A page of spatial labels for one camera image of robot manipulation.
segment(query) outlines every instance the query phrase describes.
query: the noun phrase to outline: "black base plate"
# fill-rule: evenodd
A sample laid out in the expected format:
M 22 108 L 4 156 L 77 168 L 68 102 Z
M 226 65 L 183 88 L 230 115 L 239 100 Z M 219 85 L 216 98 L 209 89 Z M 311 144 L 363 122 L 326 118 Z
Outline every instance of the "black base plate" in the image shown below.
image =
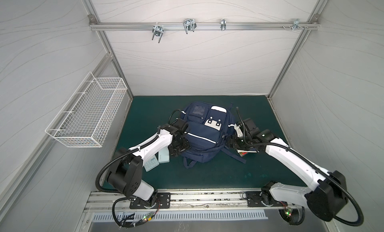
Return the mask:
M 267 207 L 262 203 L 262 198 L 260 196 L 260 193 L 261 191 L 246 191 L 243 193 L 243 195 L 245 194 L 246 196 L 244 198 L 247 198 L 248 207 Z M 279 207 L 279 206 L 283 206 L 283 205 L 280 202 L 276 202 L 272 206 L 268 206 L 268 207 Z
M 157 193 L 157 200 L 160 200 L 160 208 L 161 209 L 169 209 L 170 206 L 170 193 Z M 136 200 L 132 201 L 129 205 L 130 209 L 157 209 L 159 206 L 158 202 L 152 207 L 147 208 L 143 205 L 143 200 L 140 198 L 137 198 Z

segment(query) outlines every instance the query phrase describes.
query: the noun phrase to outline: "metal vent grille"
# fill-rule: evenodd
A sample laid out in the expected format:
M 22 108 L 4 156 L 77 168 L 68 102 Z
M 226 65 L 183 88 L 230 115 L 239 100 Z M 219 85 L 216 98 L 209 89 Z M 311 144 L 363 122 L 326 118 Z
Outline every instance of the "metal vent grille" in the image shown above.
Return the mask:
M 136 212 L 134 221 L 140 220 L 149 211 Z M 132 212 L 116 213 L 118 220 L 126 218 Z M 191 221 L 191 220 L 255 220 L 268 219 L 263 209 L 247 210 L 191 210 L 191 211 L 159 211 L 153 221 Z M 93 222 L 113 222 L 112 213 L 94 213 Z

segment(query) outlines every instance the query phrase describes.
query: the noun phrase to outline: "reflective strip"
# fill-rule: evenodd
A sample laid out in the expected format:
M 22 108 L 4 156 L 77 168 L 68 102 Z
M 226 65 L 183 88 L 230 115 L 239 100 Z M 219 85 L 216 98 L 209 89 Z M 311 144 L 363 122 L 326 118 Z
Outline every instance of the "reflective strip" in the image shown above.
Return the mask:
M 216 142 L 214 142 L 213 140 L 210 140 L 210 139 L 207 139 L 207 138 L 204 138 L 204 137 L 200 137 L 200 136 L 197 136 L 197 135 L 194 135 L 194 134 L 191 134 L 191 133 L 188 133 L 189 135 L 192 135 L 192 136 L 194 136 L 194 137 L 197 137 L 197 138 L 200 138 L 200 139 L 205 139 L 205 140 L 207 140 L 207 141 L 209 141 L 209 142 L 212 142 L 212 143 L 215 143 L 216 144 Z
M 224 113 L 227 112 L 227 110 L 225 110 L 225 109 L 222 108 L 222 107 L 218 107 L 218 106 L 212 106 L 212 107 L 211 107 L 211 110 L 218 110 L 218 111 L 221 111 L 221 112 L 224 112 Z

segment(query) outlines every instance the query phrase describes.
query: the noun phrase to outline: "wire basket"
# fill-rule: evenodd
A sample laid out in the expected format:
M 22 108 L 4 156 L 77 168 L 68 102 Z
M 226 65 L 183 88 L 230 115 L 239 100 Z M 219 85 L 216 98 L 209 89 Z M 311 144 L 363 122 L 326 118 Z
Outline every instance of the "wire basket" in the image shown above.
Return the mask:
M 75 92 L 68 100 L 67 104 L 79 97 L 72 108 L 66 111 L 66 104 L 45 130 L 66 147 L 102 147 L 127 91 L 122 78 L 91 78 L 84 79 L 83 86 L 89 82 L 84 92 Z M 55 121 L 59 126 L 52 128 Z

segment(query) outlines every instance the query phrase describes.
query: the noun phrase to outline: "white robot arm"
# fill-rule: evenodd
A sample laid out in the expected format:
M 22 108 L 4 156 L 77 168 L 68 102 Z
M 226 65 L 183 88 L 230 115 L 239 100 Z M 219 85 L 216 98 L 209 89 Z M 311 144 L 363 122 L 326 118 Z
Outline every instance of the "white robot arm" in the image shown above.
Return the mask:
M 353 197 L 346 191 L 345 177 L 338 171 L 329 172 L 292 150 L 282 139 L 276 138 L 269 130 L 260 132 L 253 121 L 241 120 L 240 126 L 235 125 L 236 134 L 227 141 L 235 150 L 249 151 L 258 149 L 276 158 L 293 171 L 306 187 L 285 185 L 271 181 L 262 187 L 262 201 L 265 205 L 273 205 L 276 201 L 285 201 L 309 208 L 316 216 L 325 221 L 335 218 L 345 224 L 358 226 L 362 224 L 363 215 Z M 177 156 L 190 148 L 184 137 L 187 123 L 176 120 L 175 124 L 165 124 L 158 132 L 137 146 L 120 149 L 116 158 L 109 162 L 96 177 L 96 187 L 103 192 L 119 192 L 126 197 L 141 198 L 148 207 L 154 205 L 157 190 L 142 178 L 142 167 L 149 158 L 164 147 L 170 154 Z M 107 171 L 106 181 L 115 189 L 105 189 L 99 184 L 103 172 Z M 356 222 L 340 219 L 336 214 L 351 200 L 359 218 Z

